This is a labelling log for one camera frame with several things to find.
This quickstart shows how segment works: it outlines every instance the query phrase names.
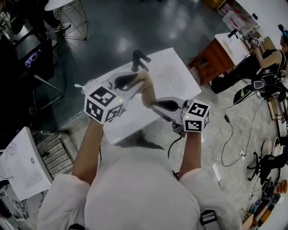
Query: white shirt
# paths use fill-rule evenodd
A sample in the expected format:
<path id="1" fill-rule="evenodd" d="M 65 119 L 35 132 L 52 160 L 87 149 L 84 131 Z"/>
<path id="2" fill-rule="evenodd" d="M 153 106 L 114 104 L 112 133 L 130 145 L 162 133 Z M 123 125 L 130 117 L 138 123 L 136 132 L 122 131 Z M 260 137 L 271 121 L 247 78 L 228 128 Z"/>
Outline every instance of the white shirt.
<path id="1" fill-rule="evenodd" d="M 92 185 L 58 175 L 40 208 L 38 230 L 202 230 L 200 214 L 214 210 L 226 230 L 242 229 L 240 216 L 201 169 L 180 181 L 167 153 L 110 146 Z"/>

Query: power adapter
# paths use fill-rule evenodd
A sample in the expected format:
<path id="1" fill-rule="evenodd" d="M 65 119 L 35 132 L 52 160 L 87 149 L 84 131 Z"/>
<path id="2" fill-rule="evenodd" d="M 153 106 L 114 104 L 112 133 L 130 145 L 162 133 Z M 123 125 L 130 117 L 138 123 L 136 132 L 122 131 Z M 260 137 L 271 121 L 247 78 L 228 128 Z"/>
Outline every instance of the power adapter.
<path id="1" fill-rule="evenodd" d="M 225 115 L 225 120 L 228 122 L 228 123 L 230 123 L 230 120 L 229 120 L 229 117 L 227 116 L 227 115 Z"/>

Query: cable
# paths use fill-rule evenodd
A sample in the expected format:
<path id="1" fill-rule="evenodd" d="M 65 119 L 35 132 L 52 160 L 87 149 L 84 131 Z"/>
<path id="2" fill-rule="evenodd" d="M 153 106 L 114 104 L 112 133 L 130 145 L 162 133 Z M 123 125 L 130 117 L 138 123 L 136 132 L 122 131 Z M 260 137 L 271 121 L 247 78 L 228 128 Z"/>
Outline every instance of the cable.
<path id="1" fill-rule="evenodd" d="M 99 154 L 100 154 L 100 163 L 101 163 L 101 161 L 102 161 L 101 146 L 99 146 Z"/>
<path id="2" fill-rule="evenodd" d="M 180 136 L 178 139 L 174 140 L 174 141 L 172 142 L 172 144 L 170 145 L 169 150 L 168 150 L 168 159 L 170 158 L 170 150 L 171 150 L 172 146 L 173 146 L 177 141 L 179 141 L 179 140 L 181 140 L 181 139 L 182 139 L 182 136 Z M 178 180 L 178 174 L 179 174 L 179 172 L 174 172 L 174 170 L 172 170 L 172 172 L 173 172 L 173 176 Z"/>
<path id="3" fill-rule="evenodd" d="M 254 52 L 254 50 L 255 50 L 256 48 L 254 48 L 250 53 L 248 53 L 246 56 L 245 56 L 245 58 L 237 65 L 237 67 L 235 68 L 235 74 L 237 75 L 237 77 L 239 77 L 245 84 L 249 84 L 247 81 L 245 81 L 244 79 L 242 79 L 238 74 L 237 74 L 237 68 L 238 68 L 238 66 L 246 59 L 246 57 L 248 56 L 248 55 L 250 55 L 250 54 L 252 54 L 253 52 Z"/>
<path id="4" fill-rule="evenodd" d="M 258 106 L 258 108 L 256 109 L 256 112 L 254 114 L 254 117 L 253 117 L 253 120 L 252 120 L 252 124 L 251 124 L 251 129 L 250 129 L 250 134 L 249 134 L 249 138 L 248 138 L 248 142 L 247 142 L 247 146 L 246 146 L 246 152 L 247 152 L 247 148 L 248 148 L 248 145 L 249 145 L 249 141 L 250 141 L 250 137 L 251 137 L 251 132 L 252 132 L 252 127 L 253 127 L 253 122 L 254 122 L 254 119 L 255 119 L 255 116 L 256 116 L 256 113 L 258 111 L 258 109 L 260 108 L 260 106 L 262 105 L 262 103 L 265 101 L 265 99 L 263 99 L 263 101 L 260 103 L 260 105 Z"/>
<path id="5" fill-rule="evenodd" d="M 234 131 L 232 124 L 231 124 L 230 122 L 228 122 L 228 123 L 231 125 L 232 133 L 231 133 L 231 136 L 230 136 L 229 140 L 226 141 L 226 143 L 224 144 L 223 149 L 222 149 L 222 153 L 221 153 L 221 162 L 222 162 L 222 165 L 223 165 L 224 167 L 229 167 L 229 166 L 235 164 L 237 161 L 239 161 L 239 160 L 241 159 L 241 157 L 240 157 L 240 158 L 239 158 L 238 160 L 236 160 L 234 163 L 229 164 L 229 165 L 224 165 L 224 163 L 223 163 L 223 152 L 224 152 L 225 146 L 226 146 L 226 144 L 231 140 L 231 138 L 232 138 L 232 136 L 233 136 L 233 131 Z"/>
<path id="6" fill-rule="evenodd" d="M 244 101 L 246 101 L 248 98 L 250 98 L 250 97 L 252 97 L 252 96 L 254 96 L 256 93 L 258 93 L 259 91 L 257 91 L 257 92 L 255 92 L 254 94 L 252 94 L 251 96 L 249 96 L 249 97 L 246 97 L 243 101 L 241 101 L 241 102 L 244 102 Z"/>
<path id="7" fill-rule="evenodd" d="M 234 158 L 234 156 L 235 156 L 235 154 L 236 154 L 236 150 L 235 150 L 235 152 L 234 152 L 234 155 L 233 155 L 233 157 L 231 158 L 231 160 L 230 160 L 230 162 L 229 162 L 229 163 L 231 163 L 232 159 Z M 224 178 L 223 178 L 223 180 L 222 180 L 222 182 L 221 182 L 221 184 L 220 184 L 219 188 L 221 188 L 221 186 L 224 184 L 224 180 L 225 180 L 225 178 L 226 178 L 226 174 L 227 174 L 227 172 L 228 172 L 229 168 L 230 168 L 230 167 L 228 167 L 228 168 L 227 168 L 227 170 L 226 170 L 226 172 L 225 172 L 225 175 L 224 175 Z"/>
<path id="8" fill-rule="evenodd" d="M 243 118 L 243 105 L 242 105 L 242 102 L 240 102 L 240 104 L 241 104 L 241 115 L 239 115 L 238 114 L 238 117 L 241 117 L 241 122 L 240 122 L 240 124 L 239 124 L 239 128 L 242 130 L 242 133 L 241 133 L 241 136 L 240 136 L 240 138 L 245 138 L 245 137 L 243 137 L 243 134 L 244 134 L 244 129 L 243 129 L 243 127 L 241 126 L 242 125 L 242 122 L 244 121 L 244 118 Z"/>
<path id="9" fill-rule="evenodd" d="M 226 109 L 229 109 L 229 108 L 232 108 L 233 106 L 235 106 L 235 104 L 233 104 L 232 106 L 230 106 L 230 107 L 227 107 Z M 224 109 L 223 111 L 224 111 L 224 114 L 225 114 L 225 116 L 226 116 L 226 113 L 225 113 L 225 110 L 226 109 Z"/>
<path id="10" fill-rule="evenodd" d="M 174 141 L 172 142 L 172 144 L 170 145 L 169 150 L 168 150 L 168 159 L 170 158 L 170 150 L 171 150 L 172 146 L 173 146 L 177 141 L 179 141 L 179 140 L 181 140 L 181 139 L 182 139 L 182 137 L 179 137 L 178 139 L 174 140 Z"/>

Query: sneaker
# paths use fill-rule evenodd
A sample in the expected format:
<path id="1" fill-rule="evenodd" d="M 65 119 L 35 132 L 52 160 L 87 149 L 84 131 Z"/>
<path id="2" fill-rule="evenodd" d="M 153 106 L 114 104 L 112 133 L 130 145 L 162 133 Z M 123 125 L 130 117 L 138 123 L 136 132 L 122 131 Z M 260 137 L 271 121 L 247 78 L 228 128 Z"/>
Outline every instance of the sneaker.
<path id="1" fill-rule="evenodd" d="M 66 30 L 70 26 L 71 26 L 71 23 L 69 23 L 69 22 L 67 22 L 67 23 L 61 22 L 57 28 L 54 28 L 54 33 L 57 33 L 61 30 Z"/>
<path id="2" fill-rule="evenodd" d="M 54 48 L 58 44 L 58 41 L 52 40 L 52 48 Z"/>

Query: gray floor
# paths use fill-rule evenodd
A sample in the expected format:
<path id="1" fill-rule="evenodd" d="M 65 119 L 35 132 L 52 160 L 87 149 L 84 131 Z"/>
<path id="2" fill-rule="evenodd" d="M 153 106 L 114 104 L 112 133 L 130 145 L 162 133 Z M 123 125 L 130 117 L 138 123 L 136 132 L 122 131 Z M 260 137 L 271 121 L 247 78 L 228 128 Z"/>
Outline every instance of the gray floor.
<path id="1" fill-rule="evenodd" d="M 55 130 L 81 112 L 84 98 L 74 84 L 83 85 L 131 62 L 134 50 L 151 54 L 173 47 L 186 60 L 198 55 L 215 34 L 229 31 L 217 12 L 195 2 L 84 0 L 89 20 L 86 41 L 65 40 L 49 32 L 59 42 L 55 52 L 60 59 L 50 81 L 65 89 L 65 98 L 43 111 L 42 128 Z M 52 98 L 56 92 L 42 86 L 36 93 L 39 103 L 44 103 L 43 95 Z"/>
<path id="2" fill-rule="evenodd" d="M 84 0 L 83 5 L 89 19 L 87 41 L 64 40 L 52 34 L 59 44 L 55 49 L 60 64 L 55 68 L 55 77 L 51 83 L 65 88 L 66 97 L 42 113 L 43 129 L 54 130 L 59 127 L 69 129 L 76 151 L 79 149 L 89 123 L 83 110 L 84 96 L 74 84 L 85 84 L 131 61 L 132 52 L 136 49 L 150 54 L 173 47 L 182 60 L 195 57 L 213 39 L 217 33 L 228 29 L 221 17 L 201 1 L 150 0 L 141 3 L 137 0 Z M 199 82 L 197 74 L 193 77 Z M 223 109 L 232 105 L 234 94 L 243 86 L 240 82 L 223 93 L 215 95 L 209 85 L 201 87 L 202 93 L 197 99 L 211 105 L 211 122 L 203 132 L 205 142 L 202 144 L 202 168 L 215 177 L 213 164 L 224 179 L 221 189 L 232 199 L 237 210 L 246 209 L 248 202 L 257 199 L 260 190 L 255 192 L 249 201 L 249 194 L 260 188 L 257 177 L 248 182 L 252 172 L 246 167 L 253 162 L 253 152 L 259 152 L 265 139 L 277 136 L 275 122 L 271 121 L 266 102 L 260 107 L 253 125 L 252 135 L 245 161 L 238 161 L 229 168 L 221 165 L 221 152 L 224 143 L 231 135 L 231 127 L 224 120 Z M 37 90 L 40 102 L 43 95 L 53 96 L 45 87 Z M 231 141 L 223 153 L 226 164 L 239 158 L 238 148 L 244 150 L 247 145 L 251 122 L 261 99 L 253 96 L 241 105 L 227 110 L 227 115 L 234 128 Z M 178 137 L 172 132 L 171 124 L 162 119 L 143 129 L 146 138 L 168 150 L 170 144 Z M 102 141 L 103 152 L 107 145 Z M 176 143 L 171 150 L 173 169 L 178 171 L 183 158 L 185 140 Z"/>
<path id="3" fill-rule="evenodd" d="M 191 71 L 191 73 L 199 83 L 197 74 L 193 71 Z M 239 82 L 225 92 L 216 95 L 212 92 L 209 85 L 205 85 L 201 87 L 202 93 L 196 97 L 196 99 L 211 105 L 211 120 L 203 132 L 205 141 L 202 144 L 202 168 L 215 179 L 215 183 L 217 184 L 216 176 L 212 169 L 213 164 L 217 164 L 217 168 L 223 179 L 220 189 L 232 200 L 235 208 L 239 210 L 239 214 L 242 217 L 245 213 L 241 211 L 241 209 L 243 208 L 246 210 L 248 204 L 253 204 L 261 193 L 260 180 L 258 180 L 258 177 L 256 176 L 251 182 L 248 181 L 247 179 L 252 175 L 252 171 L 247 170 L 246 167 L 254 164 L 255 159 L 253 152 L 256 151 L 259 153 L 261 151 L 262 143 L 265 140 L 273 141 L 277 137 L 275 122 L 271 120 L 267 103 L 263 102 L 255 116 L 245 160 L 239 160 L 236 164 L 227 168 L 222 166 L 222 148 L 232 133 L 230 125 L 224 119 L 223 109 L 233 104 L 232 100 L 235 93 L 243 86 L 244 83 Z M 242 102 L 242 105 L 239 104 L 226 110 L 234 128 L 234 133 L 223 153 L 224 164 L 231 164 L 236 161 L 240 157 L 238 149 L 245 150 L 247 147 L 251 123 L 255 111 L 262 101 L 262 98 L 258 98 L 254 95 Z M 71 140 L 75 145 L 76 151 L 80 148 L 89 120 L 88 115 L 81 113 L 62 127 L 62 129 L 71 132 Z M 146 126 L 142 132 L 145 134 L 148 141 L 163 146 L 165 151 L 168 151 L 170 144 L 179 137 L 172 131 L 171 123 L 168 123 L 161 118 Z M 101 143 L 103 154 L 105 154 L 105 147 L 107 145 L 108 142 L 104 136 Z M 170 161 L 176 172 L 180 169 L 184 147 L 185 139 L 182 139 L 171 149 Z M 276 174 L 277 170 L 272 170 L 272 180 L 275 179 Z M 253 191 L 255 191 L 254 197 L 250 200 L 250 193 Z"/>

